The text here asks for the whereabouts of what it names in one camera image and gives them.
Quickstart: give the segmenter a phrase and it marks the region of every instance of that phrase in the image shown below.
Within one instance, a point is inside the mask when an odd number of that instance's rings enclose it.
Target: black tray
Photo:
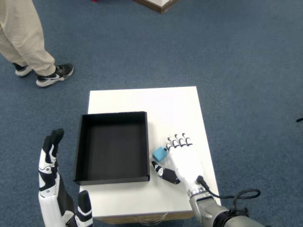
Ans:
[[[83,115],[74,181],[79,185],[149,181],[146,112]]]

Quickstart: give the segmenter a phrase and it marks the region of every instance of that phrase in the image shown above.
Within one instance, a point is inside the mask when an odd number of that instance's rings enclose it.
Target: sneaker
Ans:
[[[26,76],[32,70],[28,65],[26,65],[26,66],[20,66],[20,65],[18,65],[16,63],[13,63],[13,65],[16,68],[15,74],[17,76],[19,76],[19,77]]]
[[[37,75],[36,84],[39,87],[47,87],[58,81],[64,81],[74,72],[74,67],[72,64],[57,65],[56,71],[49,76],[39,76]]]

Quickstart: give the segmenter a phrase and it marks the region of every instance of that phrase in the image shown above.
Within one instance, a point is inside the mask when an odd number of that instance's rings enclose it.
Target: blue cube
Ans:
[[[156,149],[154,151],[154,153],[152,154],[152,157],[157,161],[157,162],[161,162],[165,157],[166,157],[166,151],[162,148],[159,147],[158,149]]]

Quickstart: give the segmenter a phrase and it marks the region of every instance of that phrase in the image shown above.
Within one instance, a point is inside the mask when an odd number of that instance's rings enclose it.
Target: person's leg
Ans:
[[[0,24],[0,53],[16,67],[17,76],[26,76],[32,69],[8,40]]]
[[[11,63],[26,66],[27,63],[8,40],[0,24],[0,53]]]
[[[55,72],[54,58],[44,48],[43,30],[32,0],[0,0],[0,24],[7,38],[0,35],[0,51],[9,61],[27,64],[40,76]]]

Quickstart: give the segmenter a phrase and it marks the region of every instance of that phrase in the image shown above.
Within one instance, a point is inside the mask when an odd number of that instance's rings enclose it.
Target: white table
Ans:
[[[212,159],[207,143],[196,87],[91,91],[89,114],[146,111],[150,158],[167,137],[185,132],[198,151],[205,180],[218,194]],[[168,158],[162,166],[172,168]],[[159,178],[150,163],[149,182],[81,186],[87,190],[94,218],[108,223],[133,222],[138,215],[191,213],[189,198],[182,183],[171,184]],[[118,217],[134,217],[113,222]]]

